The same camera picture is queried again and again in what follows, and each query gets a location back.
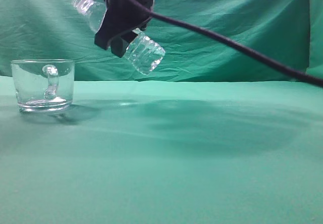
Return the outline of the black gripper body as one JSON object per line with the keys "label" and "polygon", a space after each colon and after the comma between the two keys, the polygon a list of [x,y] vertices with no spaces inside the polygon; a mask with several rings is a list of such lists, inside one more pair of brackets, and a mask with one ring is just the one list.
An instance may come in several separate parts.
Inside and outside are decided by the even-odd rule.
{"label": "black gripper body", "polygon": [[112,18],[127,27],[145,31],[151,16],[145,10],[153,11],[155,0],[105,0]]}

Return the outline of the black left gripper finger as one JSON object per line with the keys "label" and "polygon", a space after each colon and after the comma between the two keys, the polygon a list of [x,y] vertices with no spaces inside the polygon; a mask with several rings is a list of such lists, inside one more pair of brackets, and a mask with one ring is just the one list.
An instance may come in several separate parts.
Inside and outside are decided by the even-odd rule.
{"label": "black left gripper finger", "polygon": [[99,30],[94,37],[94,44],[101,49],[107,50],[111,44],[111,41],[116,37],[118,33],[117,23],[113,17],[106,12]]}

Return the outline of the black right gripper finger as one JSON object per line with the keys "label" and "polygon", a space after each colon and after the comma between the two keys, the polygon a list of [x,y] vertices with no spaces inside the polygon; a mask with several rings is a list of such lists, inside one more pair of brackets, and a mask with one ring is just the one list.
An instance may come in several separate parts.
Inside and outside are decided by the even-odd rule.
{"label": "black right gripper finger", "polygon": [[136,29],[126,31],[122,34],[121,31],[116,28],[110,29],[111,34],[113,35],[110,44],[112,54],[119,58],[122,58],[125,55],[129,45],[138,36],[138,33],[136,33],[135,30]]}

